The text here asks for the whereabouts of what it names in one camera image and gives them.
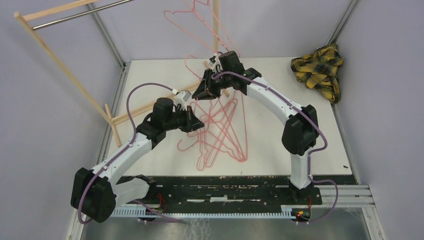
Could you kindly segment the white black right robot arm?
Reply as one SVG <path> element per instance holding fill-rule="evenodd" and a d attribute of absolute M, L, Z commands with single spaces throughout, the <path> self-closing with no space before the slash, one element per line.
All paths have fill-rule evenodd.
<path fill-rule="evenodd" d="M 307 155 L 316 145 L 318 133 L 317 111 L 312 105 L 301 106 L 283 96 L 254 68 L 244 68 L 235 51 L 216 53 L 210 58 L 210 69 L 206 69 L 195 92 L 194 100 L 213 100 L 221 96 L 222 90 L 232 88 L 257 101 L 283 124 L 281 142 L 290 153 L 291 175 L 289 199 L 302 204 L 309 198 Z"/>

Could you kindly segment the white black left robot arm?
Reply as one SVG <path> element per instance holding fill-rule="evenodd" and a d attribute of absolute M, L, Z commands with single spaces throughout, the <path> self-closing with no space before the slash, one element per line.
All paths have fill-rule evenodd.
<path fill-rule="evenodd" d="M 77 210 L 80 223 L 103 223 L 117 207 L 136 200 L 154 202 L 158 195 L 153 187 L 155 181 L 142 174 L 125 173 L 164 140 L 168 131 L 191 133 L 204 126 L 191 106 L 182 107 L 170 98 L 158 98 L 126 145 L 91 169 L 82 167 L 75 173 L 70 204 Z"/>

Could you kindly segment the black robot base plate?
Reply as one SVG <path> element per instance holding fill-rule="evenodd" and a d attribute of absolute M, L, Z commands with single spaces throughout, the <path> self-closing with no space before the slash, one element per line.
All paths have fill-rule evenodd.
<path fill-rule="evenodd" d="M 321 186 L 335 190 L 355 184 L 353 175 L 318 175 L 304 190 L 295 188 L 284 175 L 247 176 L 152 176 L 154 185 L 139 201 L 157 205 L 166 214 L 256 214 L 277 213 L 281 206 L 322 206 Z"/>

